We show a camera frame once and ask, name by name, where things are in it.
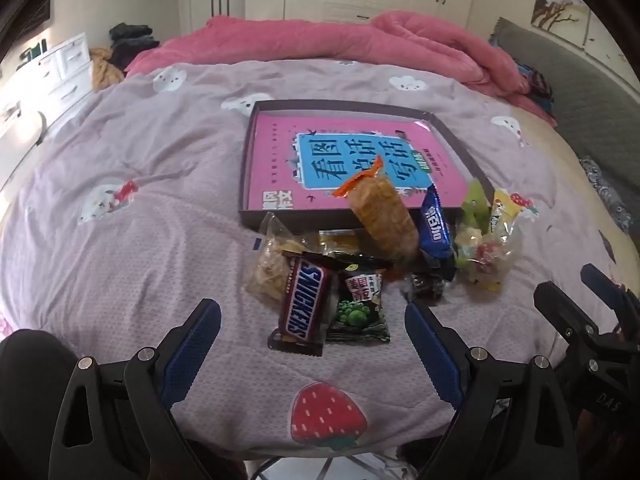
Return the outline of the clear pink candy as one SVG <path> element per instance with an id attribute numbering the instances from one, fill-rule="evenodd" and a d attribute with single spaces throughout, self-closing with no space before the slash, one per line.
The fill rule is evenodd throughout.
<path id="1" fill-rule="evenodd" d="M 521 250 L 522 236 L 519 232 L 514 231 L 510 235 L 487 233 L 465 251 L 464 274 L 470 283 L 498 292 Z"/>

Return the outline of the yellow Alpenliebe candy packet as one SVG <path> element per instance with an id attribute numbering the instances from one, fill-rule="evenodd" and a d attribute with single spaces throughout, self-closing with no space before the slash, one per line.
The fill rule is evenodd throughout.
<path id="1" fill-rule="evenodd" d="M 498 188 L 492 200 L 488 233 L 506 240 L 512 234 L 515 219 L 522 210 L 522 201 L 518 196 Z"/>

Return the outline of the green milk candy bag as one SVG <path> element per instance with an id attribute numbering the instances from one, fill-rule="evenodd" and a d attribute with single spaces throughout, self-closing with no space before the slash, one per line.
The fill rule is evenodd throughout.
<path id="1" fill-rule="evenodd" d="M 468 186 L 460 208 L 454 236 L 456 266 L 462 270 L 475 259 L 477 248 L 488 232 L 491 206 L 480 180 L 474 178 Z"/>

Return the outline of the dark chocolate cake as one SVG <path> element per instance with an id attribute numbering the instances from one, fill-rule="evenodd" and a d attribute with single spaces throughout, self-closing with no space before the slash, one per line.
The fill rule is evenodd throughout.
<path id="1" fill-rule="evenodd" d="M 413 272 L 409 278 L 409 297 L 412 301 L 424 301 L 430 306 L 442 300 L 445 280 L 432 272 Z"/>

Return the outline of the blue Oreo packet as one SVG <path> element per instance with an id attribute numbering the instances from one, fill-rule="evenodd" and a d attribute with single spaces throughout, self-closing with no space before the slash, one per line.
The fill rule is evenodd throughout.
<path id="1" fill-rule="evenodd" d="M 434 184 L 426 190 L 420 209 L 419 248 L 427 266 L 443 280 L 456 275 L 456 257 L 442 204 Z"/>

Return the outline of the green peas black packet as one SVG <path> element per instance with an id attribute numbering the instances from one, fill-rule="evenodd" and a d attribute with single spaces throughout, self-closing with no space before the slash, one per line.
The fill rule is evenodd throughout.
<path id="1" fill-rule="evenodd" d="M 386 260 L 336 254 L 341 270 L 336 274 L 331 321 L 326 340 L 341 344 L 389 344 L 382 306 Z"/>

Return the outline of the clear bag rice crackers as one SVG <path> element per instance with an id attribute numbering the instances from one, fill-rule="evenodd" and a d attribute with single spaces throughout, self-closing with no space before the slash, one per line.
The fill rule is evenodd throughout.
<path id="1" fill-rule="evenodd" d="M 301 254 L 308 247 L 271 211 L 262 220 L 257 241 L 257 256 L 245 288 L 262 304 L 278 310 L 284 299 L 290 274 L 290 259 L 286 254 Z"/>

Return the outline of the orange biscuit pack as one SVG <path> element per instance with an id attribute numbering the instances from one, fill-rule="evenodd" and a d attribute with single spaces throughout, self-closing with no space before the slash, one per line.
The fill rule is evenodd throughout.
<path id="1" fill-rule="evenodd" d="M 416 258 L 418 229 L 386 176 L 381 155 L 375 157 L 369 169 L 348 178 L 332 195 L 347 200 L 350 210 L 386 258 L 401 264 Z"/>

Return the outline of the Snickers bar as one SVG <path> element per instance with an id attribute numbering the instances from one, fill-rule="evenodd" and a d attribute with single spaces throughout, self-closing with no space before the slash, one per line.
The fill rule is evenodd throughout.
<path id="1" fill-rule="evenodd" d="M 290 270 L 278 327 L 269 335 L 274 351 L 322 356 L 334 276 L 342 263 L 316 252 L 285 252 Z"/>

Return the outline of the small yellow cake packet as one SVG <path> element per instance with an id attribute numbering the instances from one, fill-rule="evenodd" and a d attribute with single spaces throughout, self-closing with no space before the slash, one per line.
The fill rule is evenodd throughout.
<path id="1" fill-rule="evenodd" d="M 321 252 L 325 256 L 362 255 L 363 234 L 360 229 L 322 230 L 318 233 Z"/>

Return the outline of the grey padded headboard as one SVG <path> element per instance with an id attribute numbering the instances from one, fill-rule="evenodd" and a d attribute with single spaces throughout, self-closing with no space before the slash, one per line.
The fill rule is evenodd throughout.
<path id="1" fill-rule="evenodd" d="M 499 18 L 494 38 L 550 84 L 560 136 L 592 158 L 627 204 L 639 199 L 639 103 L 602 70 L 536 32 Z"/>

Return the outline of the colourful folded clothes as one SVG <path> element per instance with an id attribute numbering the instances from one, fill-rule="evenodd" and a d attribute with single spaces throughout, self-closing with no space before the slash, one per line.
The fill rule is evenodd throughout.
<path id="1" fill-rule="evenodd" d="M 522 63 L 519 60 L 515 61 L 518 66 L 520 74 L 526 78 L 529 84 L 528 97 L 534 101 L 540 108 L 542 108 L 548 115 L 553 116 L 554 97 L 551 84 L 541 72 L 538 72 L 536 68 Z"/>

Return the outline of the pink fleece blanket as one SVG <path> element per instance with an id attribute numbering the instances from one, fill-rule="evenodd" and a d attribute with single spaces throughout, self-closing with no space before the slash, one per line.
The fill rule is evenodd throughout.
<path id="1" fill-rule="evenodd" d="M 386 11 L 368 24 L 303 20 L 251 21 L 214 16 L 190 35 L 139 53 L 126 67 L 144 75 L 178 63 L 328 58 L 395 65 L 453 79 L 485 96 L 506 100 L 555 126 L 550 113 L 530 97 L 530 84 L 516 62 L 468 30 L 409 11 Z"/>

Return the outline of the white drawer cabinet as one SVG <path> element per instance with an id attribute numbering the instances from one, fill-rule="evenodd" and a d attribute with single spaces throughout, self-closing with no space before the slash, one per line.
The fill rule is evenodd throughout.
<path id="1" fill-rule="evenodd" d="M 49 129 L 92 93 L 92 62 L 82 32 L 18 70 L 1 95 L 1 184 Z"/>

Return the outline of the floral wall painting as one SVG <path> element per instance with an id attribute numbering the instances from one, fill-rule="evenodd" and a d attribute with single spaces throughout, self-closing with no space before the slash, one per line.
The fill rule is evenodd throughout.
<path id="1" fill-rule="evenodd" d="M 535 0 L 530 24 L 582 50 L 591 11 L 584 0 Z"/>

